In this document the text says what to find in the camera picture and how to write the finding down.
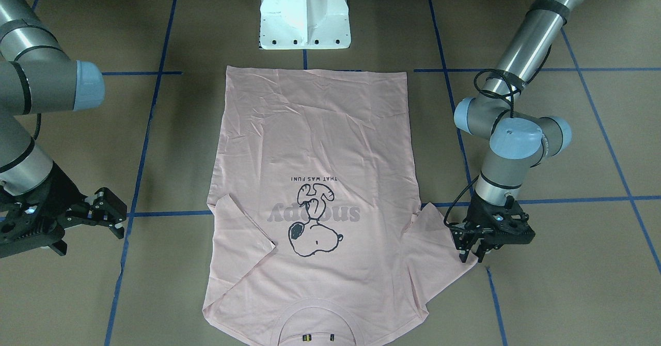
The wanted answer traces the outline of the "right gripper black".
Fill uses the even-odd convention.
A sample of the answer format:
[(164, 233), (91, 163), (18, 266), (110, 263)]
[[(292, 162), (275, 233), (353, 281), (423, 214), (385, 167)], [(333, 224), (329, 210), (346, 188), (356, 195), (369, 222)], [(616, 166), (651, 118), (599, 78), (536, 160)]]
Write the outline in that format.
[(111, 190), (102, 187), (91, 196), (85, 196), (57, 165), (42, 184), (19, 196), (9, 196), (2, 189), (1, 257), (21, 254), (32, 249), (47, 247), (59, 256), (66, 256), (68, 244), (64, 242), (67, 212), (83, 212), (84, 224), (107, 227), (118, 239), (125, 236), (126, 204)]

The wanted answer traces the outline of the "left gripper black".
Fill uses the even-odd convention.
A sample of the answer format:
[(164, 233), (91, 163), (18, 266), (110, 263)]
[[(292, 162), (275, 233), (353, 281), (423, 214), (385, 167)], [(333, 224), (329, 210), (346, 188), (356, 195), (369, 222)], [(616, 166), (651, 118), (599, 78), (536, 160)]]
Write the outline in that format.
[(528, 224), (529, 215), (511, 195), (506, 196), (505, 205), (492, 205), (481, 196), (470, 199), (465, 226), (451, 224), (451, 236), (462, 263), (466, 263), (472, 246), (477, 263), (482, 263), (496, 245), (527, 244), (536, 236)]

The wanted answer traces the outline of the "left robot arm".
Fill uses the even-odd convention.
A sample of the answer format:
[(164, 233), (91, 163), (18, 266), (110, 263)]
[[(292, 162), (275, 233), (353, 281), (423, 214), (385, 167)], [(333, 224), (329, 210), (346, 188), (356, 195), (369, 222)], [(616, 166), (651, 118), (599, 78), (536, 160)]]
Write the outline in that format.
[(527, 244), (535, 237), (518, 195), (532, 167), (568, 147), (572, 130), (557, 116), (524, 115), (515, 110), (515, 103), (538, 75), (572, 11), (584, 1), (534, 0), (496, 67), (475, 75), (476, 96), (456, 106), (456, 127), (489, 142), (481, 170), (470, 182), (474, 193), (466, 216), (446, 223), (462, 263), (470, 254), (481, 262), (490, 251)]

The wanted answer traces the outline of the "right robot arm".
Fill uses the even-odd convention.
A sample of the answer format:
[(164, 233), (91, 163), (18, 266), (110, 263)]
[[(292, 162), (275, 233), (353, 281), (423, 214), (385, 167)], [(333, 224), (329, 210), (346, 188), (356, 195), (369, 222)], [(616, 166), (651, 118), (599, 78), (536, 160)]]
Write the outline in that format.
[(104, 101), (102, 73), (71, 59), (26, 0), (1, 0), (2, 257), (46, 247), (64, 256), (68, 228), (108, 228), (125, 234), (126, 204), (102, 187), (83, 195), (38, 145), (19, 115), (81, 111)]

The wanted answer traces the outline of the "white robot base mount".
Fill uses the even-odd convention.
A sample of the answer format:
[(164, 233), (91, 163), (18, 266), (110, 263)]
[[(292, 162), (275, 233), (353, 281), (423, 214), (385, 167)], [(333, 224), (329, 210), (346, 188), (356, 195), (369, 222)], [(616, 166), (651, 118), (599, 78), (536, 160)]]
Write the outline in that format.
[(263, 50), (349, 48), (349, 0), (261, 0), (258, 45)]

